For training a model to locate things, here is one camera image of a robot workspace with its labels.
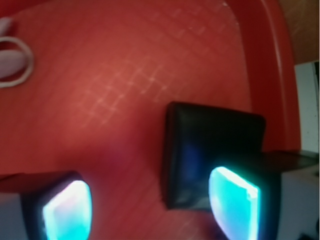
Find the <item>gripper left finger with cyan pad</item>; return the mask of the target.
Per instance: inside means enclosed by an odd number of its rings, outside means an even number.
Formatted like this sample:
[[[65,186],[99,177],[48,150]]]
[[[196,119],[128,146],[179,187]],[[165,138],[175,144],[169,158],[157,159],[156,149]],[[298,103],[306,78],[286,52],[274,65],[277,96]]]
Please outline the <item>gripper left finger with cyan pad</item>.
[[[2,240],[87,240],[91,190],[76,171],[0,176]]]

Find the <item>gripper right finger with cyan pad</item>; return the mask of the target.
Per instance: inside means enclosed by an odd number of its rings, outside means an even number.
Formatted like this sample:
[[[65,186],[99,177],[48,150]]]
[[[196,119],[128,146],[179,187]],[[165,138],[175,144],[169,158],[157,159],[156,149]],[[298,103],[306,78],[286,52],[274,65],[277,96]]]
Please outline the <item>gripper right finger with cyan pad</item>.
[[[224,154],[208,179],[214,219],[229,240],[317,240],[320,159],[310,151]]]

